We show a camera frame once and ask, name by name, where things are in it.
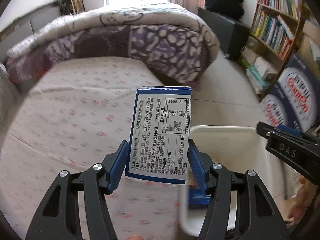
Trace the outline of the person's right hand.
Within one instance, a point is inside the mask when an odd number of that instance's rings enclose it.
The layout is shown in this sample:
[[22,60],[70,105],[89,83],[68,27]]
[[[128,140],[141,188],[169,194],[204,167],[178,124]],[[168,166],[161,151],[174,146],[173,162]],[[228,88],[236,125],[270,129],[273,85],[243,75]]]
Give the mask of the person's right hand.
[[317,185],[314,185],[303,176],[299,178],[299,183],[302,187],[298,190],[296,202],[288,214],[288,219],[293,219],[294,221],[299,221],[303,218],[318,190]]

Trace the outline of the person's left hand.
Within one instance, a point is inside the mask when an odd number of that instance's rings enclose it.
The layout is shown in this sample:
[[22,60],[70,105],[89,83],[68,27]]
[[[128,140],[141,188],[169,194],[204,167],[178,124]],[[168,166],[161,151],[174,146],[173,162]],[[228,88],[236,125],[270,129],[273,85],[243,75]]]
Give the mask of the person's left hand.
[[132,235],[128,237],[126,240],[143,240],[143,238],[139,235]]

